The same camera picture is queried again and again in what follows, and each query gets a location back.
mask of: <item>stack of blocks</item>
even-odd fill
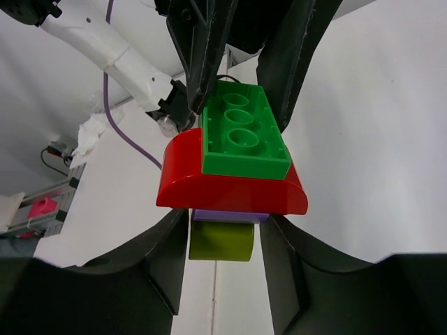
[[[193,208],[190,259],[248,261],[254,224],[269,213],[304,214],[307,198],[262,87],[218,81],[200,126],[166,149],[157,204]],[[165,171],[167,163],[188,166]],[[186,184],[194,178],[194,187]],[[300,207],[288,198],[294,194]]]

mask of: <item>red curved lego brick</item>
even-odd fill
[[[166,147],[157,206],[306,214],[307,196],[292,164],[285,180],[202,173],[202,129],[176,136]]]

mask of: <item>green lego brick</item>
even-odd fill
[[[291,157],[261,86],[217,81],[201,126],[202,173],[286,178]]]
[[[253,243],[253,223],[192,221],[189,259],[248,262]]]

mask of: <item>purple lego brick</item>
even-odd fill
[[[241,211],[208,211],[194,209],[192,219],[195,221],[228,221],[228,222],[265,222],[269,214],[247,213]]]

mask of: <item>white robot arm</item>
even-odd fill
[[[144,59],[105,20],[88,0],[58,4],[60,17],[48,15],[41,28],[68,43],[116,80],[141,108],[159,109],[172,89],[171,77]]]
[[[148,62],[119,35],[90,0],[0,0],[0,9],[68,43],[106,72],[173,137],[191,127],[186,88]]]

